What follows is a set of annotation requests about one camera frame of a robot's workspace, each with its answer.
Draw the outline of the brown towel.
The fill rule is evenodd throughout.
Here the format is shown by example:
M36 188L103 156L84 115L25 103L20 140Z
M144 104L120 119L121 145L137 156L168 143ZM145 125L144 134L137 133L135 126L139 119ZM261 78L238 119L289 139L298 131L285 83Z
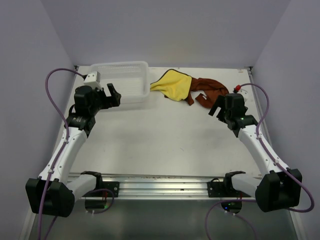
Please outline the brown towel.
M210 78L191 78L191 85L187 97L184 99L189 106L194 104L191 92L203 91L195 100L204 108L211 109L218 96L225 96L229 90L219 81Z

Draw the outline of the yellow towel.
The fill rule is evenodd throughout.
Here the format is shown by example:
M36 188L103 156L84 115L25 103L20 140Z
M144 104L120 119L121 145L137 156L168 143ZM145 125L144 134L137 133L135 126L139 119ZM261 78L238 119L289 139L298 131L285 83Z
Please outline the yellow towel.
M179 102L188 97L191 83L191 76L169 69L157 81L150 84L150 91L160 91L165 97Z

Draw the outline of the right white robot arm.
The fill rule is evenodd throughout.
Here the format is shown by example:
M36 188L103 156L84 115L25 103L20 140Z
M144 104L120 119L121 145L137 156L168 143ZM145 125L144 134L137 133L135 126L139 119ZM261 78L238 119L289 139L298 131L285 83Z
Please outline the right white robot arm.
M255 198L263 212L296 207L300 202L302 174L298 169L291 169L278 156L271 146L260 143L264 136L257 133L257 120L247 115L244 97L239 93L229 93L218 96L209 115L217 109L219 121L227 124L249 151L258 166L262 179L256 179L244 171L234 171L225 174L223 192L227 196L235 196L243 192Z

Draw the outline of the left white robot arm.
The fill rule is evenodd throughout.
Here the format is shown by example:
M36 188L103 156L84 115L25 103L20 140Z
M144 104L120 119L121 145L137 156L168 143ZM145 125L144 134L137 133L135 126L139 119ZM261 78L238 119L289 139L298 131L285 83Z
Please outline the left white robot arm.
M57 149L38 177L26 182L25 189L33 213L66 218L73 211L75 202L85 195L115 195L104 187L99 172L84 171L68 182L76 156L96 123L96 114L121 103L121 94L113 84L107 84L107 88L109 96L103 88L83 85L75 89L74 104L69 108Z

